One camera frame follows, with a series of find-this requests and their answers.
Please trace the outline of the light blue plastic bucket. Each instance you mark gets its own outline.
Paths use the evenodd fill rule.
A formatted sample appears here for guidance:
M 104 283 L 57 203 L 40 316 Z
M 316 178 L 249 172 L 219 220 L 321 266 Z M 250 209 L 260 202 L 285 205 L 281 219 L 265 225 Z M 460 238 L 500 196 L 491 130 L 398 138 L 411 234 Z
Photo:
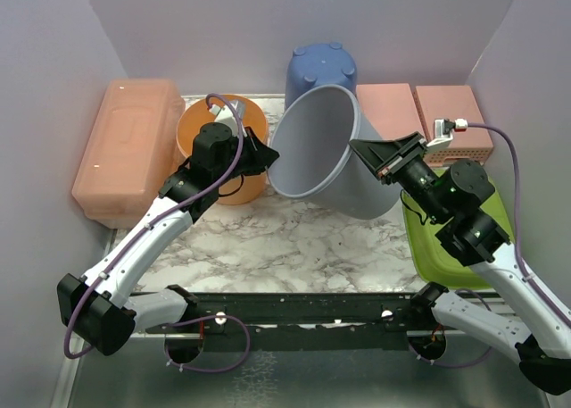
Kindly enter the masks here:
M 279 158 L 270 185 L 282 196 L 303 200 L 360 220 L 388 212 L 400 188 L 384 185 L 350 148 L 353 139 L 382 138 L 345 87 L 324 85 L 298 97 L 285 110 L 269 146 Z

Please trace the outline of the green plastic tray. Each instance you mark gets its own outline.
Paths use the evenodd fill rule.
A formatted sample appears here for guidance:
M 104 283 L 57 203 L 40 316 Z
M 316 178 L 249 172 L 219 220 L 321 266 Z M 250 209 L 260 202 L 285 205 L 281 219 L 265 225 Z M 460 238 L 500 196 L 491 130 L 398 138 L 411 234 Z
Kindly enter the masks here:
M 513 238 L 509 225 L 492 214 L 501 204 L 495 186 L 471 160 L 435 174 L 438 179 L 428 189 L 402 187 L 405 227 L 418 274 L 450 288 L 488 288 L 471 267 L 492 261 Z

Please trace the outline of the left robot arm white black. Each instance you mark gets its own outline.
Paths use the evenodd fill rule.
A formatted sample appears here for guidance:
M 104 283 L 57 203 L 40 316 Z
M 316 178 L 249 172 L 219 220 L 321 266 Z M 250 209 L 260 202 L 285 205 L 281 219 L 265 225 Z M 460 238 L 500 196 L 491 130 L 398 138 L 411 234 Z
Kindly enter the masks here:
M 184 289 L 170 286 L 141 299 L 131 295 L 133 289 L 164 249 L 218 201 L 221 185 L 260 175 L 278 157 L 249 127 L 234 134 L 222 123 L 202 126 L 191 155 L 168 176 L 141 221 L 97 265 L 58 283 L 65 356 L 78 357 L 70 350 L 72 335 L 111 355 L 139 330 L 159 325 L 190 330 L 197 310 Z

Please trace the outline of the orange plastic bucket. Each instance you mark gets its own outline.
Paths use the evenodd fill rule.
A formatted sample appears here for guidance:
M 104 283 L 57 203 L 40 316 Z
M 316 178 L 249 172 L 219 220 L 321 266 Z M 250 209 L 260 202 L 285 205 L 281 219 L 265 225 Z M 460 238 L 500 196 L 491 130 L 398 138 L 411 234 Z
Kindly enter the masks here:
M 225 94 L 224 97 L 228 101 L 240 100 L 245 104 L 244 115 L 242 121 L 245 127 L 251 127 L 263 143 L 268 141 L 269 124 L 262 109 L 252 100 L 245 96 L 237 96 Z M 209 111 L 205 100 L 186 98 L 186 109 L 178 121 L 177 126 L 177 146 L 174 153 L 173 169 L 176 169 L 192 152 L 192 141 L 198 134 L 199 128 L 207 122 L 215 120 L 215 116 Z M 242 187 L 238 189 L 241 179 L 231 179 L 219 188 L 219 192 L 223 195 L 218 200 L 219 204 L 239 205 L 246 204 L 258 197 L 266 185 L 266 173 L 263 172 L 256 176 L 246 176 Z

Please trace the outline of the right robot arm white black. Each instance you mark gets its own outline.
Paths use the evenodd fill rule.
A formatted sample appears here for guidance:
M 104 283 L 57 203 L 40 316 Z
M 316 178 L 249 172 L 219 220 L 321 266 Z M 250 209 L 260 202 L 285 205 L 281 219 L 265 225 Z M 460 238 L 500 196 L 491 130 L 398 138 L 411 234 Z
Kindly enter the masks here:
M 425 163 L 418 133 L 395 141 L 353 139 L 351 150 L 382 183 L 398 184 L 439 225 L 444 251 L 483 278 L 518 316 L 512 321 L 430 282 L 413 298 L 411 321 L 463 331 L 518 365 L 545 393 L 570 389 L 570 310 L 519 260 L 517 245 L 482 204 L 495 188 L 478 162 L 460 159 L 441 175 Z

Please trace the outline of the pink perforated basket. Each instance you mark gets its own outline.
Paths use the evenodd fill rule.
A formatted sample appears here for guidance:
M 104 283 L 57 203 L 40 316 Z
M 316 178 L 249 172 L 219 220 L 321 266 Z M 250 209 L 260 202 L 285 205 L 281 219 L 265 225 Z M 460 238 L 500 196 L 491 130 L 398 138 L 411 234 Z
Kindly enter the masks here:
M 437 119 L 464 119 L 483 124 L 484 119 L 470 86 L 416 86 L 413 93 L 425 138 L 434 138 Z M 484 163 L 492 154 L 493 143 L 486 129 L 468 129 L 455 132 L 450 145 L 425 156 L 431 167 L 445 167 L 458 159 L 469 158 Z
M 356 87 L 360 108 L 384 140 L 396 140 L 424 129 L 408 83 L 362 84 Z

